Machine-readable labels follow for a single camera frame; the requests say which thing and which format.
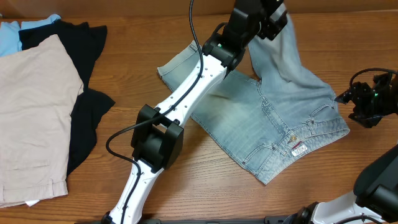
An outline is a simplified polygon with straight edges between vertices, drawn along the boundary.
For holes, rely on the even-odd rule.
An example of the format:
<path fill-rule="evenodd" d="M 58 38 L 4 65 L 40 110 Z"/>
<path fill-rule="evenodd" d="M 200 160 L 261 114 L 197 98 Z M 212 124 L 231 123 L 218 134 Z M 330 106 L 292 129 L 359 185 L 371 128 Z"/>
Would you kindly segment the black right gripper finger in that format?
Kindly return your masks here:
<path fill-rule="evenodd" d="M 338 95 L 335 98 L 335 101 L 342 104 L 347 104 L 349 101 L 352 100 L 353 92 L 351 90 L 346 90 L 342 94 Z"/>
<path fill-rule="evenodd" d="M 383 116 L 379 116 L 379 115 L 365 116 L 365 115 L 351 113 L 348 116 L 348 118 L 357 122 L 364 128 L 372 128 L 372 127 L 376 126 L 380 122 L 381 119 L 383 119 Z"/>

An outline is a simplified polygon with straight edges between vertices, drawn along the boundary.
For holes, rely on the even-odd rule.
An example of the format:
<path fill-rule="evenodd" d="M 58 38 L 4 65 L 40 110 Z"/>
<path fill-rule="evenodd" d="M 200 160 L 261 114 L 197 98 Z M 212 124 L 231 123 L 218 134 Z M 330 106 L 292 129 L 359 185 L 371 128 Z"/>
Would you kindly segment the light blue denim shorts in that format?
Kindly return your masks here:
<path fill-rule="evenodd" d="M 256 79 L 232 71 L 192 114 L 212 139 L 262 183 L 349 133 L 331 86 L 300 60 L 294 25 L 248 46 Z"/>

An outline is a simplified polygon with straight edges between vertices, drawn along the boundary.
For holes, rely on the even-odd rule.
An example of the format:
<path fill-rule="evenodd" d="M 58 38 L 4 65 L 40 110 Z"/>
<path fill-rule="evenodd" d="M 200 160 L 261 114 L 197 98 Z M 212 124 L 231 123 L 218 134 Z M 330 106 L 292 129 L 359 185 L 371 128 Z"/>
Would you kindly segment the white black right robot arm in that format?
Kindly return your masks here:
<path fill-rule="evenodd" d="M 371 128 L 397 113 L 397 71 L 374 68 L 373 85 L 351 79 L 349 88 L 336 97 L 354 103 L 349 118 Z M 314 202 L 278 223 L 393 223 L 397 221 L 397 148 L 393 147 L 358 176 L 353 191 L 330 202 Z"/>

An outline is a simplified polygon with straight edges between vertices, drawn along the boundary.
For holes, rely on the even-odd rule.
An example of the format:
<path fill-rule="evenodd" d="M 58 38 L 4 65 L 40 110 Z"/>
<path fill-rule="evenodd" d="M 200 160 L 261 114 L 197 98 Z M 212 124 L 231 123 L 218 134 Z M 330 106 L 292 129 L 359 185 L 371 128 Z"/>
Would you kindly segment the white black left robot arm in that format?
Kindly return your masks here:
<path fill-rule="evenodd" d="M 107 139 L 106 150 L 132 168 L 118 203 L 101 223 L 139 223 L 156 178 L 182 150 L 184 126 L 199 102 L 239 65 L 253 38 L 274 40 L 286 24 L 283 0 L 236 1 L 229 21 L 197 45 L 199 60 L 178 88 L 156 107 L 144 105 L 134 125 Z"/>

